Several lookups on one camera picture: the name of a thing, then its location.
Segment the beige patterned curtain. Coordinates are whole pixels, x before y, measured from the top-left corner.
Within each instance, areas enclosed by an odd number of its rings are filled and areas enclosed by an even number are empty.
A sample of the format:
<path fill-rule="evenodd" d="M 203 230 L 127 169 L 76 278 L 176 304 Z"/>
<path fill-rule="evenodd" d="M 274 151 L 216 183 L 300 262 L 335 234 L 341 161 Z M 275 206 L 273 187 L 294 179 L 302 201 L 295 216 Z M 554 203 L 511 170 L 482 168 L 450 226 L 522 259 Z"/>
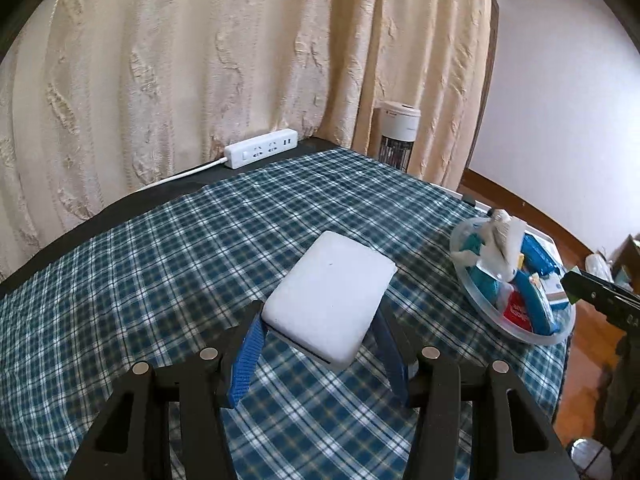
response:
<path fill-rule="evenodd" d="M 1 62 L 1 273 L 127 194 L 281 128 L 372 153 L 420 110 L 408 170 L 453 188 L 491 0 L 36 0 Z"/>

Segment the plaid blue tablecloth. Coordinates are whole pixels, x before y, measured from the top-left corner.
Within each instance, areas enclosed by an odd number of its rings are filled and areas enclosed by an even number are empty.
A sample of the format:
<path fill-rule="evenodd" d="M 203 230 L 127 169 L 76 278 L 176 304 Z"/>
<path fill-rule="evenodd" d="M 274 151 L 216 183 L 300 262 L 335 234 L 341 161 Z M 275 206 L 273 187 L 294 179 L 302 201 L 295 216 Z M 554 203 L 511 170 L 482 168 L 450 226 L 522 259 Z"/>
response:
<path fill-rule="evenodd" d="M 469 304 L 449 237 L 471 206 L 337 148 L 224 179 L 93 237 L 1 303 L 1 426 L 37 479 L 64 476 L 114 380 L 184 360 L 267 298 L 333 231 L 396 263 L 400 322 L 460 361 L 509 363 L 553 416 L 565 344 L 501 336 Z M 375 342 L 333 373 L 269 338 L 224 424 L 243 479 L 397 479 L 416 414 L 390 391 Z"/>

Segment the blue white cracker packet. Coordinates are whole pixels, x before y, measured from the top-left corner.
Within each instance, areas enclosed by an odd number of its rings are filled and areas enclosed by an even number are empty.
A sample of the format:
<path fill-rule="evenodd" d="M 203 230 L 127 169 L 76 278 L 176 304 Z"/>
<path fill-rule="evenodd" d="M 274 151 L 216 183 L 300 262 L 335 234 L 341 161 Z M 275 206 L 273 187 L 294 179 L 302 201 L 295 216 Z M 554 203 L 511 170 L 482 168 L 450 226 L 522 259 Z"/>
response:
<path fill-rule="evenodd" d="M 537 273 L 527 274 L 518 270 L 513 283 L 524 300 L 526 312 L 533 332 L 541 336 L 551 336 L 559 330 L 558 324 L 542 288 Z"/>

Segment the white plastic packet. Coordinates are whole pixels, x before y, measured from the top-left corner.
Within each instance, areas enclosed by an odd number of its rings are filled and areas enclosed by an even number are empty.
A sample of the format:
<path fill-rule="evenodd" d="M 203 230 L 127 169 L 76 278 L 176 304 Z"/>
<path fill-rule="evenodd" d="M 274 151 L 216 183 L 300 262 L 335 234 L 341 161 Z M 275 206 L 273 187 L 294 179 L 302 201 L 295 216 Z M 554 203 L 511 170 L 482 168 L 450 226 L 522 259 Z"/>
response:
<path fill-rule="evenodd" d="M 500 282 L 512 282 L 518 272 L 526 222 L 503 209 L 489 213 L 488 221 L 470 234 L 457 252 L 450 252 L 453 263 L 478 270 Z"/>

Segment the clear plastic bowl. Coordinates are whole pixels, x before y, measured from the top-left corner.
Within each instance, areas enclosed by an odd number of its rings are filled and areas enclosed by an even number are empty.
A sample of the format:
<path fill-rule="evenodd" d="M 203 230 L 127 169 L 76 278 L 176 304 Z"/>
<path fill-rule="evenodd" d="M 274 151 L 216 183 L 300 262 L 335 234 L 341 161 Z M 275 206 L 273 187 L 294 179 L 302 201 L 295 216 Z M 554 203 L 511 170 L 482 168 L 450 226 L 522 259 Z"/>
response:
<path fill-rule="evenodd" d="M 454 227 L 450 234 L 449 250 L 457 252 L 465 239 L 475 232 L 488 218 L 471 218 L 460 222 Z M 576 307 L 568 302 L 561 311 L 556 311 L 554 319 L 559 329 L 550 336 L 537 335 L 528 330 L 523 330 L 511 321 L 507 320 L 480 292 L 469 276 L 468 270 L 462 264 L 454 263 L 457 277 L 466 298 L 472 304 L 477 313 L 490 325 L 500 330 L 503 335 L 510 337 L 523 344 L 533 344 L 534 346 L 554 346 L 566 341 L 573 333 L 576 322 Z"/>

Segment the white power strip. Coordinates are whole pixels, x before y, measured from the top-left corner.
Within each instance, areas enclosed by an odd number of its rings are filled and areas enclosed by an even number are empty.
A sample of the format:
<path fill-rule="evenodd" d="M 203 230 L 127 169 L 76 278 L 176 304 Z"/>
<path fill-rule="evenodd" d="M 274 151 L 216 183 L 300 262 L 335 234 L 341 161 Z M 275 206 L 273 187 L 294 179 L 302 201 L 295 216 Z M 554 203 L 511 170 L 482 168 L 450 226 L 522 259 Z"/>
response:
<path fill-rule="evenodd" d="M 286 128 L 254 136 L 224 149 L 224 164 L 239 169 L 274 155 L 291 151 L 298 143 L 298 132 Z"/>

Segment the dark blue snack packet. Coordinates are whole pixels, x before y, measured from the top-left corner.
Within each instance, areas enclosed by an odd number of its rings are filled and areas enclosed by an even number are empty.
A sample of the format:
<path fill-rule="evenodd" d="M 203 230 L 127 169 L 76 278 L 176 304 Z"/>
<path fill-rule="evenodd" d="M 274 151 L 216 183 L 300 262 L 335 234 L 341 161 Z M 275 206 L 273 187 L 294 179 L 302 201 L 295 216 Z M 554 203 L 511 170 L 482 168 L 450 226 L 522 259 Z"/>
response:
<path fill-rule="evenodd" d="M 532 273 L 537 273 L 541 278 L 546 278 L 550 274 L 560 273 L 558 264 L 532 234 L 524 234 L 521 253 L 524 256 L 526 269 Z"/>

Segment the white tower fan heater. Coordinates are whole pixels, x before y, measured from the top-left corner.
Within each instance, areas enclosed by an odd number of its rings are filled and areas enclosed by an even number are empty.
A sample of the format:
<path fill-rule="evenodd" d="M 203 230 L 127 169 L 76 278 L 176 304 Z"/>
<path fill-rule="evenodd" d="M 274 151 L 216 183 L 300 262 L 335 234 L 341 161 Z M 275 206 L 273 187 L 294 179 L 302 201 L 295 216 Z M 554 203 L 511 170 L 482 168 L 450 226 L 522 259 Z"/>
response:
<path fill-rule="evenodd" d="M 416 142 L 421 112 L 401 102 L 385 101 L 380 105 L 378 160 L 403 172 L 408 170 L 413 144 Z"/>

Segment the white sponge block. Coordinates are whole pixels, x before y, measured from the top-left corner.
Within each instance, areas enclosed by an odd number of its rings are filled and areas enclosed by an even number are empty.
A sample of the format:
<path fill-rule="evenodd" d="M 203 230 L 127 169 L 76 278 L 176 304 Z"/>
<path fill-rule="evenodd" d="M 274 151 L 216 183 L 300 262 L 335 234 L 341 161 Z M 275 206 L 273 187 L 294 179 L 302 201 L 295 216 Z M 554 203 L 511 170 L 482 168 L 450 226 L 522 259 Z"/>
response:
<path fill-rule="evenodd" d="M 331 370 L 352 364 L 397 266 L 332 231 L 306 250 L 262 309 L 278 337 Z"/>

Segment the red balloon glue packet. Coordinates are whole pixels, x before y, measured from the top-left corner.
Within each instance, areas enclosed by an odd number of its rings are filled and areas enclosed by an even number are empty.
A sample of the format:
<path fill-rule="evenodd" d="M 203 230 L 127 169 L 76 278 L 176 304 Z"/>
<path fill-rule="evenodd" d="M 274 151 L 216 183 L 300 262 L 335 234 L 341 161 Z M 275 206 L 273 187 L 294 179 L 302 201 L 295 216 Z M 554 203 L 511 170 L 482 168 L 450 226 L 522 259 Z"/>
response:
<path fill-rule="evenodd" d="M 524 299 L 517 290 L 510 292 L 509 296 L 506 297 L 506 305 L 504 306 L 502 315 L 509 322 L 522 330 L 526 330 L 526 332 L 533 330 Z"/>

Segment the white medicine box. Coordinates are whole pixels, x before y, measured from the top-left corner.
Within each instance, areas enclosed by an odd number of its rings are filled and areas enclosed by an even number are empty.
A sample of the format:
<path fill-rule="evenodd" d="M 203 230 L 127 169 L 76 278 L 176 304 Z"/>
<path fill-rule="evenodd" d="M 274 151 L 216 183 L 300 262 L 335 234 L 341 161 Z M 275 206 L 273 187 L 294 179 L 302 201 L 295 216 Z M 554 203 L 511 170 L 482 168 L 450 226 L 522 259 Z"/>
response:
<path fill-rule="evenodd" d="M 553 311 L 563 310 L 570 303 L 558 274 L 549 274 L 545 278 L 542 278 L 540 282 Z"/>

